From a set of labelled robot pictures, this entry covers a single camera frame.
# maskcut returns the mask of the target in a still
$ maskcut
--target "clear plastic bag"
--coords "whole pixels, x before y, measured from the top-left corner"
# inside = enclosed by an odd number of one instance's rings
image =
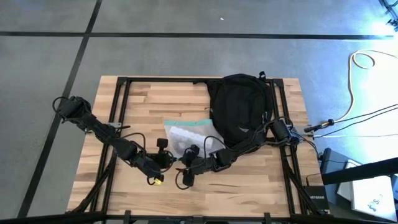
[[[207,136],[214,136],[224,141],[213,126],[211,119],[200,121],[164,121],[167,139],[169,140],[169,150],[176,158],[181,158],[184,150],[192,144],[200,149],[199,156],[204,157],[203,144]],[[206,154],[224,148],[222,143],[214,138],[206,140]]]

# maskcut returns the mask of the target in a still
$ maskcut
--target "wooden table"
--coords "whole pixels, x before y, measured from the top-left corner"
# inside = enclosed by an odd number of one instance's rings
[[[108,121],[117,78],[103,76],[99,83],[93,114],[104,123]],[[308,124],[299,80],[285,78],[284,85],[290,118],[295,125]],[[130,125],[131,128],[124,130],[122,135],[142,132],[147,138],[147,150],[157,152],[157,138],[166,138],[164,119],[208,119],[209,99],[204,84],[132,83],[124,119],[124,125]],[[282,114],[282,104],[279,102],[278,105]],[[139,136],[131,139],[142,142]],[[94,185],[101,150],[102,144],[93,134],[87,134],[68,209],[75,208]],[[303,182],[305,176],[320,172],[315,151],[309,144],[298,145],[297,157]],[[175,186],[175,167],[183,165],[179,162],[174,164],[165,173],[165,181],[161,186],[150,186],[144,174],[118,159],[108,213],[122,215],[125,210],[131,210],[134,215],[263,217],[264,212],[269,212],[272,217],[290,216],[279,148],[264,146],[254,153],[239,157],[229,169],[198,175],[195,185],[188,190],[179,190]],[[311,176],[310,182],[312,185],[322,184],[318,175]],[[297,191],[291,185],[295,211],[300,213]],[[100,195],[98,210],[101,209],[102,198]]]

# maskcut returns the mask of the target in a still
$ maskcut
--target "white cable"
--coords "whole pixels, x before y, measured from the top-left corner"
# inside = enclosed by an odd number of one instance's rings
[[[370,50],[370,49],[361,49],[361,50],[357,50],[354,53],[352,53],[349,56],[349,61],[348,61],[348,91],[349,91],[349,95],[351,97],[351,104],[349,105],[349,108],[347,110],[347,112],[339,119],[337,119],[335,122],[341,121],[342,119],[346,118],[347,115],[351,112],[351,110],[353,109],[354,103],[355,103],[355,97],[354,97],[354,93],[353,93],[353,86],[352,86],[352,79],[351,79],[351,68],[352,65],[351,63],[354,62],[354,64],[356,66],[358,66],[359,68],[363,68],[363,69],[371,69],[375,66],[376,61],[375,59],[369,55],[369,52],[376,52],[376,53],[380,53],[380,54],[384,54],[384,55],[388,55],[391,56],[395,59],[398,59],[398,55],[393,55],[393,54],[389,54],[389,53],[385,53],[385,52],[381,52],[378,50]],[[356,61],[356,56],[357,55],[363,55],[363,56],[367,56],[368,58],[370,58],[372,60],[372,65],[369,67],[365,67],[363,65],[360,65],[357,61]]]
[[[383,134],[383,135],[339,135],[339,136],[322,136],[322,135],[314,135],[313,137],[318,138],[381,138],[381,137],[389,137],[389,136],[398,136],[398,134]]]

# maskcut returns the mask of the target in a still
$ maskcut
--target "black backpack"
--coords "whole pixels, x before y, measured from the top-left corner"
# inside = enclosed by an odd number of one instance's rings
[[[271,120],[273,104],[271,88],[265,80],[262,72],[259,78],[236,74],[205,81],[210,95],[210,118],[228,147],[253,147],[266,140],[267,130],[263,131],[262,125]]]

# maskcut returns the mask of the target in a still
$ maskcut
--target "concrete floor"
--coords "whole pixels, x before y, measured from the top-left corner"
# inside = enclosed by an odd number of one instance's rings
[[[0,1],[0,31],[84,32],[95,5],[84,1]],[[393,34],[377,0],[103,0],[93,32]],[[0,37],[0,218],[15,217],[40,156],[81,37]],[[93,102],[102,75],[256,75],[300,79],[310,122],[341,116],[349,105],[348,56],[359,49],[398,52],[397,40],[278,40],[92,37],[72,95]],[[377,57],[381,65],[392,61]],[[353,69],[352,114],[397,103],[396,67]],[[392,112],[340,134],[393,133]],[[333,130],[322,130],[320,133]],[[84,134],[62,124],[29,215],[63,213]],[[397,137],[320,138],[361,162],[398,156]]]

